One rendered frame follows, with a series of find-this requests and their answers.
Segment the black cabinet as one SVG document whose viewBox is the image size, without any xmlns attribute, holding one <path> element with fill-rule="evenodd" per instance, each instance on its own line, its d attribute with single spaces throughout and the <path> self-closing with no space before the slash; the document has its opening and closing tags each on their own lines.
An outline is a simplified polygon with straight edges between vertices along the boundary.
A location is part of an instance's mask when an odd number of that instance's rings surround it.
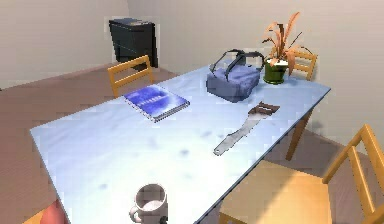
<svg viewBox="0 0 384 224">
<path fill-rule="evenodd" d="M 135 18 L 112 19 L 109 28 L 115 57 L 127 62 L 147 55 L 152 67 L 158 67 L 155 24 Z"/>
</svg>

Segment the blue spiral notebook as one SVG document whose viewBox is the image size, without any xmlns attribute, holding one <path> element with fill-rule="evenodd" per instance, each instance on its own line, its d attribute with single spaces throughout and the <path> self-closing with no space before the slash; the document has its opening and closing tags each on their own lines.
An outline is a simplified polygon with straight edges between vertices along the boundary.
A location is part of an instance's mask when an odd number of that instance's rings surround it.
<svg viewBox="0 0 384 224">
<path fill-rule="evenodd" d="M 124 98 L 129 105 L 154 123 L 190 105 L 188 100 L 158 85 L 132 91 L 125 94 Z"/>
</svg>

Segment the white mug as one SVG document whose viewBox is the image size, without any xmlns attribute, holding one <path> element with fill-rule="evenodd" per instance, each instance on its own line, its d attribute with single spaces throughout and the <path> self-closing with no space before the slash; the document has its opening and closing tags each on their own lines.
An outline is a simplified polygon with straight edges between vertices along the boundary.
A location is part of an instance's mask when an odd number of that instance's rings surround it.
<svg viewBox="0 0 384 224">
<path fill-rule="evenodd" d="M 159 224 L 161 217 L 168 217 L 167 199 L 167 192 L 160 184 L 142 186 L 129 211 L 131 221 L 135 224 Z"/>
</svg>

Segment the yellow wooden chair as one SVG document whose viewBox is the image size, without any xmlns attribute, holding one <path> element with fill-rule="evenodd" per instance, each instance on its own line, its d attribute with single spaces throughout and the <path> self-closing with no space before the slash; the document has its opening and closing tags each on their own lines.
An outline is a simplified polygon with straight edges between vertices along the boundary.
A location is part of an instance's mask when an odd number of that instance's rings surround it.
<svg viewBox="0 0 384 224">
<path fill-rule="evenodd" d="M 384 224 L 384 204 L 375 206 L 356 146 L 362 143 L 384 190 L 384 152 L 368 124 L 362 126 L 321 178 L 265 160 L 224 198 L 218 224 L 332 224 L 328 184 L 348 160 L 364 219 Z"/>
<path fill-rule="evenodd" d="M 138 66 L 138 65 L 145 65 L 145 68 L 140 70 L 140 71 L 136 71 L 133 74 L 129 74 L 125 77 L 122 77 L 118 80 L 115 79 L 116 74 L 119 74 L 119 73 L 125 72 L 127 70 L 133 69 L 135 66 Z M 127 62 L 120 63 L 118 65 L 109 67 L 107 69 L 107 72 L 109 75 L 112 93 L 113 93 L 113 96 L 115 98 L 119 97 L 118 90 L 120 87 L 122 87 L 122 86 L 124 86 L 130 82 L 133 82 L 139 78 L 142 78 L 144 76 L 149 77 L 149 81 L 151 84 L 154 83 L 153 71 L 152 71 L 152 67 L 151 67 L 148 55 L 140 56 L 140 57 L 137 57 L 135 59 L 129 60 Z"/>
<path fill-rule="evenodd" d="M 305 73 L 307 81 L 311 81 L 317 61 L 317 55 L 309 52 L 295 51 L 294 69 Z"/>
</svg>

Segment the grey hand saw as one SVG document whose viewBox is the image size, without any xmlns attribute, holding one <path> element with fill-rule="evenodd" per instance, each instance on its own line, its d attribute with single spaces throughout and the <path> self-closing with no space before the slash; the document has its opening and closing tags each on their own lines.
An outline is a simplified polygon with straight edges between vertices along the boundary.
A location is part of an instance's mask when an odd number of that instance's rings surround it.
<svg viewBox="0 0 384 224">
<path fill-rule="evenodd" d="M 235 132 L 227 134 L 226 137 L 214 148 L 213 153 L 216 156 L 223 155 L 243 137 L 247 136 L 261 120 L 270 117 L 278 110 L 279 106 L 266 104 L 263 101 L 260 101 L 258 105 L 248 111 L 248 117 L 242 126 Z"/>
</svg>

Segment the potted plant in green pot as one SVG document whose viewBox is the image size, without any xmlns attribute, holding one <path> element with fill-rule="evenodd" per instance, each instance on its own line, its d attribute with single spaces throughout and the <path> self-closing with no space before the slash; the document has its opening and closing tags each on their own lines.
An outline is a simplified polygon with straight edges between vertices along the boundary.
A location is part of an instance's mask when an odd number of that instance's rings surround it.
<svg viewBox="0 0 384 224">
<path fill-rule="evenodd" d="M 288 37 L 299 15 L 299 12 L 293 13 L 286 25 L 272 22 L 264 32 L 263 43 L 271 43 L 273 45 L 271 52 L 264 60 L 265 75 L 263 80 L 268 84 L 282 84 L 284 82 L 284 74 L 288 73 L 288 75 L 291 75 L 293 73 L 295 70 L 295 51 L 313 53 L 307 47 L 296 44 L 301 33 L 291 43 L 288 43 Z"/>
</svg>

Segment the pale blue table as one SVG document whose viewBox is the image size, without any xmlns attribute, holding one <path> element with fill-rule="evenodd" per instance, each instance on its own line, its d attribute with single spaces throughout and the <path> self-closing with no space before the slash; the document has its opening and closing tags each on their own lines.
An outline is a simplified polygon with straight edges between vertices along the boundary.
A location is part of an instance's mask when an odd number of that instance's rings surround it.
<svg viewBox="0 0 384 224">
<path fill-rule="evenodd" d="M 207 92 L 208 72 L 161 82 L 190 105 L 157 123 L 119 97 L 32 129 L 70 224 L 133 224 L 134 197 L 149 183 L 167 192 L 169 224 L 199 224 L 330 90 L 287 77 L 230 103 Z M 260 101 L 279 110 L 216 156 Z"/>
</svg>

